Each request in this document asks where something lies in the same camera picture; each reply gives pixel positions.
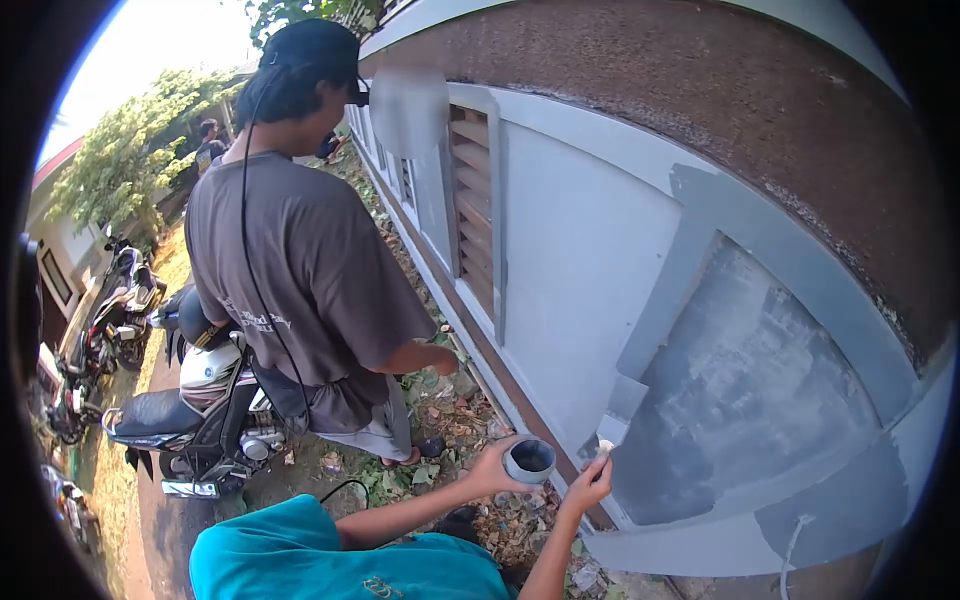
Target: motorcycle engine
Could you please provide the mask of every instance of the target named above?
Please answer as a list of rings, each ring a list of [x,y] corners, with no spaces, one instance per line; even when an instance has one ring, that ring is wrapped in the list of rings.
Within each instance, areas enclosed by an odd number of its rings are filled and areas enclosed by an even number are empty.
[[[244,456],[252,461],[265,461],[270,458],[271,451],[283,448],[286,436],[276,427],[257,427],[247,429],[240,434],[240,448]]]

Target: red roof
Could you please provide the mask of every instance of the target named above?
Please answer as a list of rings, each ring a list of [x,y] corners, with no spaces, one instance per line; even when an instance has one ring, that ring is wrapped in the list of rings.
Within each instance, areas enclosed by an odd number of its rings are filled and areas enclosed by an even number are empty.
[[[81,137],[63,150],[59,151],[56,156],[41,164],[40,168],[36,170],[36,173],[34,173],[34,185],[30,188],[30,190],[35,190],[43,180],[50,177],[50,174],[56,171],[57,167],[61,166],[65,160],[76,154],[83,144],[84,139]]]

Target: brown t-shirt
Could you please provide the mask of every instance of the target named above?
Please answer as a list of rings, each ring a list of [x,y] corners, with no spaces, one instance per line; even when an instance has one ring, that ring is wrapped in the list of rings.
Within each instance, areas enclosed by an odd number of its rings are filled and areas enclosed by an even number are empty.
[[[242,325],[260,367],[296,382],[296,364],[305,386],[322,388],[308,392],[311,430],[357,431],[388,399],[385,376],[368,369],[436,325],[356,191],[278,153],[250,156],[247,173],[261,304],[240,235],[242,175],[243,161],[218,159],[190,195],[186,245],[204,314]]]

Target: sky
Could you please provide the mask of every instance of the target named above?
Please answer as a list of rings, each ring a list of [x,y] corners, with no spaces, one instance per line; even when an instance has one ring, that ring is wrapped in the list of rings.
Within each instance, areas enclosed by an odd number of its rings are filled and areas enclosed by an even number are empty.
[[[243,0],[127,0],[103,30],[60,105],[37,165],[142,94],[163,69],[231,68],[259,56]]]

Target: paint cup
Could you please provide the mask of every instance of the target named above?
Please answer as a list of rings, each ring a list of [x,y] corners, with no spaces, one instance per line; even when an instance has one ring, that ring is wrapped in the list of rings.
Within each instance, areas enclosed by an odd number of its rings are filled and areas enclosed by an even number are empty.
[[[540,438],[521,440],[503,454],[507,474],[523,483],[543,483],[556,466],[557,452]]]

